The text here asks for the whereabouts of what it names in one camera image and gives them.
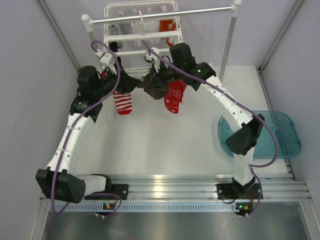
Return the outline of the brown grey sock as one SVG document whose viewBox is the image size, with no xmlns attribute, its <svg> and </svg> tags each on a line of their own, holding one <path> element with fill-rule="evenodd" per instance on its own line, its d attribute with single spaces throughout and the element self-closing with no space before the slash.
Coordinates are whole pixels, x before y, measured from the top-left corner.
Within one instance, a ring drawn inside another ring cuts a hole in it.
<svg viewBox="0 0 320 240">
<path fill-rule="evenodd" d="M 143 76 L 138 83 L 137 88 L 139 89 L 153 89 L 155 87 L 155 76 L 151 73 Z"/>
<path fill-rule="evenodd" d="M 144 88 L 144 92 L 147 93 L 154 100 L 160 100 L 165 97 L 167 91 L 165 89 L 157 89 L 147 86 Z"/>
</svg>

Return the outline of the red snowflake sock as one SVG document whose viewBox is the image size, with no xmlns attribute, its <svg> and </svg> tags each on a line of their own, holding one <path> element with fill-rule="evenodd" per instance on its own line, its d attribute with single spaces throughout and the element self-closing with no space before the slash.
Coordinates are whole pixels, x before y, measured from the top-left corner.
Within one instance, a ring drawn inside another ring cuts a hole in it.
<svg viewBox="0 0 320 240">
<path fill-rule="evenodd" d="M 169 112 L 173 114 L 179 113 L 179 106 L 183 102 L 186 88 L 187 85 L 182 80 L 168 84 L 167 93 L 164 96 L 164 106 Z"/>
</svg>

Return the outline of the white clip sock hanger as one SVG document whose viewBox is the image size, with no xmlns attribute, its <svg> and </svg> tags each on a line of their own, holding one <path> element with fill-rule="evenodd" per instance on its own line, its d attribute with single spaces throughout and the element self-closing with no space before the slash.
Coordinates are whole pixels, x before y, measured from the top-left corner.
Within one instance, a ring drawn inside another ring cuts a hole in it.
<svg viewBox="0 0 320 240">
<path fill-rule="evenodd" d="M 173 40 L 173 45 L 183 42 L 181 21 L 178 16 L 172 17 L 156 17 L 153 19 L 146 19 L 145 15 L 164 14 L 175 12 L 178 10 L 178 4 L 173 0 L 145 0 L 145 1 L 131 1 L 131 2 L 114 2 L 108 4 L 104 8 L 104 18 L 111 19 L 117 17 L 131 17 L 137 16 L 137 20 L 128 20 L 126 22 L 128 35 L 110 35 L 109 26 L 117 23 L 105 23 L 103 41 L 109 46 L 111 41 L 122 41 L 123 48 L 118 49 L 118 55 L 123 59 L 124 65 L 129 69 L 144 69 L 146 63 L 144 62 L 144 55 L 146 52 L 145 46 L 136 46 L 135 41 L 146 41 L 152 48 L 157 48 L 160 55 L 170 56 L 169 46 L 166 43 L 166 38 L 170 37 Z M 176 30 L 165 32 L 153 32 L 143 34 L 132 34 L 132 22 L 149 22 L 173 19 L 176 23 Z M 160 39 L 159 43 L 150 43 L 150 39 Z"/>
</svg>

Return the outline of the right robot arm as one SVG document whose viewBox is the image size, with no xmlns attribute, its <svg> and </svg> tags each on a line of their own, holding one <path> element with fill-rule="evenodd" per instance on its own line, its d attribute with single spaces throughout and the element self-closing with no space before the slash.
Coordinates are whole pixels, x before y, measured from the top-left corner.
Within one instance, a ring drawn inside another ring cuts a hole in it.
<svg viewBox="0 0 320 240">
<path fill-rule="evenodd" d="M 265 118 L 239 103 L 223 86 L 214 69 L 206 62 L 197 63 L 186 43 L 178 43 L 169 49 L 171 61 L 145 45 L 146 60 L 153 60 L 151 85 L 165 87 L 169 83 L 183 81 L 197 93 L 205 96 L 216 107 L 232 130 L 225 144 L 235 160 L 232 182 L 220 185 L 221 200 L 259 199 L 262 194 L 260 181 L 253 171 L 253 158 L 258 138 L 265 126 Z"/>
</svg>

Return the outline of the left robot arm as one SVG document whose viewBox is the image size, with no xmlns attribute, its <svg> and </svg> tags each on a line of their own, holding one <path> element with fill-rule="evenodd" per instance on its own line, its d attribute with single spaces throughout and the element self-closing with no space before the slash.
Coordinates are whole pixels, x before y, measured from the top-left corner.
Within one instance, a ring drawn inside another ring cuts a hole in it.
<svg viewBox="0 0 320 240">
<path fill-rule="evenodd" d="M 113 95 L 131 93 L 141 82 L 128 75 L 120 75 L 108 68 L 99 72 L 87 65 L 78 70 L 77 94 L 70 105 L 68 120 L 58 148 L 45 169 L 36 173 L 36 181 L 44 196 L 50 200 L 78 204 L 83 199 L 107 199 L 114 187 L 106 174 L 76 174 L 86 140 L 103 107 L 103 101 Z"/>
</svg>

